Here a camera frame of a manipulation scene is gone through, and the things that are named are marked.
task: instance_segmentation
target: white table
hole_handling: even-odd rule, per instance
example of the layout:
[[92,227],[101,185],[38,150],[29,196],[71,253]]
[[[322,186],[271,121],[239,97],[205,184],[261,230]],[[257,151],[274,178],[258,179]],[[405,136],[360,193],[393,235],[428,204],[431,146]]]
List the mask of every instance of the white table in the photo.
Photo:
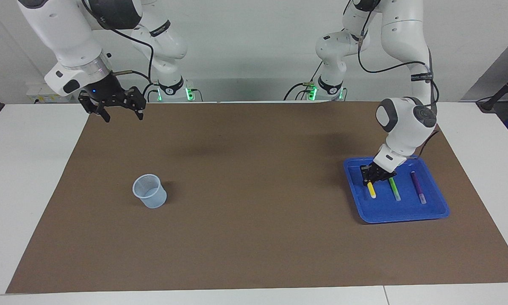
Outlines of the white table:
[[[508,283],[2,295],[87,117],[79,105],[8,105],[0,114],[0,304],[508,305]],[[438,118],[508,243],[508,131],[474,104],[441,103]]]

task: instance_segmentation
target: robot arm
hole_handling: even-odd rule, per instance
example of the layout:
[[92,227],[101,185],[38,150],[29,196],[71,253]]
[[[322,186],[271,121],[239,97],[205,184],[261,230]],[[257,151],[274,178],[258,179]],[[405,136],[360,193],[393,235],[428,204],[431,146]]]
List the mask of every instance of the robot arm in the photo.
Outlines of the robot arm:
[[[188,81],[181,75],[177,60],[186,56],[186,41],[174,31],[164,13],[161,0],[143,0],[143,18],[133,30],[131,37],[150,44],[154,49],[153,67],[158,77],[162,100],[165,102],[187,102],[194,97],[188,89]],[[147,58],[149,47],[134,43]]]
[[423,34],[422,0],[351,0],[343,15],[344,30],[318,40],[316,52],[324,61],[318,85],[322,98],[339,93],[347,55],[358,54],[370,43],[372,16],[382,14],[382,46],[386,53],[407,64],[413,97],[384,99],[376,119],[388,133],[374,162],[364,168],[364,183],[387,180],[409,158],[436,126],[430,52]]
[[55,92],[68,95],[82,88],[79,102],[87,112],[99,114],[107,122],[106,106],[129,108],[143,119],[146,100],[137,87],[121,87],[82,13],[89,8],[107,29],[132,29],[143,17],[140,0],[18,0],[18,6],[56,55],[58,63],[45,76]]

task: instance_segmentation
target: blue tray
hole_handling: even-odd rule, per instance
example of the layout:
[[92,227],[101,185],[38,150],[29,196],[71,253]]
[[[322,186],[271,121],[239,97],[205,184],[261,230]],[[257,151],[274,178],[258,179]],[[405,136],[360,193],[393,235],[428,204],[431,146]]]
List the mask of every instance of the blue tray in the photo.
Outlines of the blue tray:
[[[370,197],[369,190],[363,185],[361,166],[371,164],[373,158],[351,158],[344,162],[344,170],[350,183],[352,195],[361,218],[370,224],[384,222],[410,222],[446,218],[450,208],[438,189],[434,178],[422,159],[410,159],[397,168],[395,184],[401,195],[397,201],[389,181],[378,181],[374,184],[376,199]],[[425,194],[427,204],[420,202],[410,173],[415,171]]]

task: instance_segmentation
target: green marker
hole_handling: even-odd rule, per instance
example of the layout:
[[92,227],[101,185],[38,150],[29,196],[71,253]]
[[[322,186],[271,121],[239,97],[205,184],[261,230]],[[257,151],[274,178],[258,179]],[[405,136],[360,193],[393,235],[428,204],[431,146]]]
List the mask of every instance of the green marker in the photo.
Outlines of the green marker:
[[395,180],[393,180],[393,178],[389,178],[389,185],[391,185],[395,199],[397,199],[397,201],[401,201],[401,195],[399,195],[399,190],[397,189],[397,185],[395,184]]

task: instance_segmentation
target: clear plastic cup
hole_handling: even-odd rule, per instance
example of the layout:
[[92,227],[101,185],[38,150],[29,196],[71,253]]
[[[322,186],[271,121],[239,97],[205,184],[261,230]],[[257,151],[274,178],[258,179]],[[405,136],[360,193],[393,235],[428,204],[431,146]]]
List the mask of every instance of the clear plastic cup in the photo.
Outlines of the clear plastic cup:
[[158,176],[147,174],[133,183],[133,194],[141,199],[147,208],[159,208],[167,200],[167,192],[161,186]]

